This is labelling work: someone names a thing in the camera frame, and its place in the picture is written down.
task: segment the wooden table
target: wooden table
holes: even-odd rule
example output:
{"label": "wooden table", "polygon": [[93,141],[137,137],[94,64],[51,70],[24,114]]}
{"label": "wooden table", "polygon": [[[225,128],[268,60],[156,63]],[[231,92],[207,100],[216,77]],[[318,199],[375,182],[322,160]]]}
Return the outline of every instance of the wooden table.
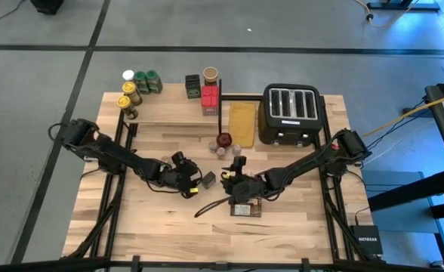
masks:
{"label": "wooden table", "polygon": [[[101,132],[111,137],[115,135],[118,121],[116,101],[120,95],[115,92],[103,95],[96,120]],[[139,156],[165,159],[180,150],[196,162],[203,173],[213,171],[217,176],[221,167],[230,165],[232,155],[220,160],[207,148],[208,142],[217,136],[217,119],[202,116],[199,100],[187,100],[183,85],[165,84],[162,94],[150,94],[143,99],[140,117],[134,120],[140,124],[131,146]],[[325,95],[325,101],[331,132],[349,128],[343,97]],[[229,108],[230,102],[224,101],[224,131]],[[245,173],[285,166],[313,152],[312,147],[265,145],[255,133],[254,146],[242,150],[242,155],[248,158]],[[96,167],[95,162],[87,163],[85,172]],[[360,174],[357,168],[350,167],[350,170]],[[63,255],[71,253],[94,226],[104,180],[103,172],[82,179]],[[341,188],[348,223],[353,224],[355,212],[368,206],[365,189],[352,175],[343,176]],[[208,190],[200,187],[200,193],[192,199],[184,199],[180,194],[154,193],[129,169],[112,260],[130,261],[133,255],[140,255],[143,261],[298,264],[302,258],[309,258],[311,264],[332,263],[317,170],[295,179],[279,200],[264,201],[261,218],[230,216],[227,204],[199,218],[193,217],[201,207],[225,196],[219,182]],[[368,210],[358,216],[360,224],[372,223]],[[340,256],[344,258],[343,235],[336,222],[335,226]],[[106,229],[101,246],[106,241]]]}

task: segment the white wire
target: white wire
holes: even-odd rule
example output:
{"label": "white wire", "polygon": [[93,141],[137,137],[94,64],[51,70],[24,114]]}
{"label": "white wire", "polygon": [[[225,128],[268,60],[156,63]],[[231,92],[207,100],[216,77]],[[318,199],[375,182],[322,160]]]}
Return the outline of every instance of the white wire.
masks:
{"label": "white wire", "polygon": [[[368,16],[368,14],[371,14],[370,9],[365,5],[365,3],[361,2],[361,0],[354,0],[356,1],[358,4],[360,4],[362,7],[364,7],[365,9],[365,15]],[[407,12],[409,12],[420,0],[415,1],[415,3],[409,5],[409,8],[407,8],[406,11],[403,11],[399,16],[397,16],[395,19],[391,20],[388,23],[385,23],[381,26],[376,26],[373,24],[373,19],[369,19],[368,22],[370,24],[370,26],[373,26],[374,28],[384,28],[384,27],[389,27],[392,24],[394,24],[399,18],[401,18],[403,15],[405,15]]]}

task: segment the red box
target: red box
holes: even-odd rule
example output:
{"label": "red box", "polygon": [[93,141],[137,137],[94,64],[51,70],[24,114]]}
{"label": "red box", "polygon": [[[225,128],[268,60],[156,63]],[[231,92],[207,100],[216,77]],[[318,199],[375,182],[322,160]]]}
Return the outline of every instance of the red box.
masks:
{"label": "red box", "polygon": [[219,112],[219,87],[203,86],[200,104],[202,105],[202,115],[216,116]]}

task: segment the gray floor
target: gray floor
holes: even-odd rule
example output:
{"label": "gray floor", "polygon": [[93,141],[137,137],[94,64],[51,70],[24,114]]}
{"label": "gray floor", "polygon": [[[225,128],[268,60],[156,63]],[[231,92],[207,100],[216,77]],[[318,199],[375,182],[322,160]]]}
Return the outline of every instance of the gray floor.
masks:
{"label": "gray floor", "polygon": [[[13,5],[0,0],[0,14]],[[101,5],[70,0],[58,15],[46,17],[27,2],[0,21],[0,44],[87,45]],[[378,22],[395,15],[376,14]],[[112,0],[98,44],[444,49],[441,15],[410,13],[389,29],[366,26],[363,15],[351,0]],[[0,51],[0,264],[10,258],[50,150],[46,129],[63,115],[83,55]],[[351,126],[361,132],[415,105],[425,86],[444,82],[443,56],[95,52],[73,117],[94,119],[102,93],[118,91],[121,72],[128,68],[153,68],[164,82],[182,82],[186,74],[201,73],[206,66],[219,69],[227,92],[262,92],[269,83],[287,82],[342,94]],[[444,169],[443,143],[428,119],[396,131],[375,151],[366,165],[369,170],[431,175]],[[61,152],[25,261],[59,257],[82,168],[77,157]],[[389,262],[424,265],[435,258],[420,254],[415,236],[386,236]],[[407,242],[395,247],[395,239]]]}

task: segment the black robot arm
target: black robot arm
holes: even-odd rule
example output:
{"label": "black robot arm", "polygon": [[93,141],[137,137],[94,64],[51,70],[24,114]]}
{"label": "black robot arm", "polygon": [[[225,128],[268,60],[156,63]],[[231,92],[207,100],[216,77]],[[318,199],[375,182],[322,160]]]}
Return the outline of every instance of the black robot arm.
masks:
{"label": "black robot arm", "polygon": [[276,200],[285,187],[292,181],[315,168],[323,166],[327,175],[342,175],[347,165],[362,161],[370,156],[361,138],[355,131],[341,130],[320,150],[317,150],[286,167],[271,168],[254,177],[242,174],[246,158],[237,156],[229,168],[222,173],[222,184],[230,202],[247,202],[250,198],[261,196],[269,201]]}
{"label": "black robot arm", "polygon": [[99,132],[100,128],[85,119],[71,120],[60,136],[61,144],[78,157],[86,156],[98,159],[100,169],[118,175],[122,165],[132,168],[140,178],[158,187],[171,187],[179,190],[185,197],[192,196],[191,188],[197,186],[199,179],[191,176],[199,172],[197,165],[185,158],[182,152],[172,156],[176,168],[157,159],[142,158],[129,149],[122,147],[112,139]]}

